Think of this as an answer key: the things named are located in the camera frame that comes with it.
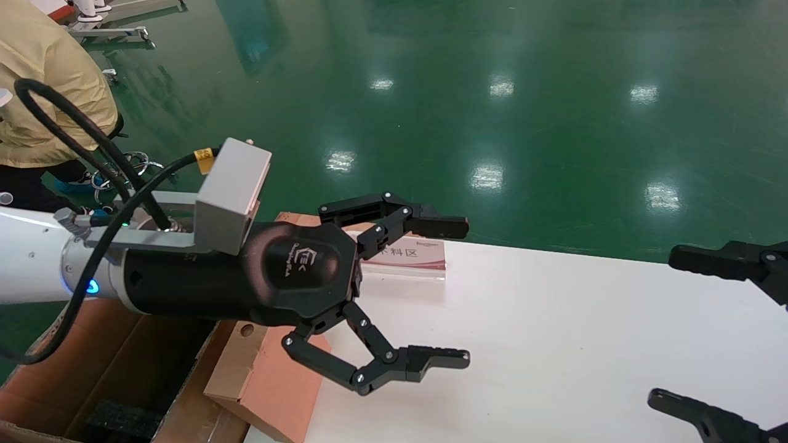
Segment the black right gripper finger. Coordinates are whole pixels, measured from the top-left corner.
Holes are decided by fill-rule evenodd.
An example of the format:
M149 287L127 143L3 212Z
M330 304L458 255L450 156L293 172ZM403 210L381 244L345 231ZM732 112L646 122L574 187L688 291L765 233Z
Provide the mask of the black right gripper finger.
M652 389L647 404L651 409L685 421L704 442L786 442L787 423L762 429L753 421L716 406L679 396L666 389Z
M752 281L777 305L787 305L787 242L757 245L730 241L721 249L676 245L668 265L673 269L733 281Z

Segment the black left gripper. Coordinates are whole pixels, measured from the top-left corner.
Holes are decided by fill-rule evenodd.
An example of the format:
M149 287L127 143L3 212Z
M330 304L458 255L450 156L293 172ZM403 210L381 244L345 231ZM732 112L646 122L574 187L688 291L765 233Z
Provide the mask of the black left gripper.
M296 326L282 340L287 355L360 396L392 381L419 383L431 368L469 367L470 351L464 349L394 348L351 301L358 289L357 256L374 258L408 233L464 239L467 218L441 215L392 193L324 204L319 218L325 225L256 223L238 255L128 250L123 268L129 304L151 315ZM341 228L360 223L372 227L355 243ZM342 321L372 355L363 367L309 342Z

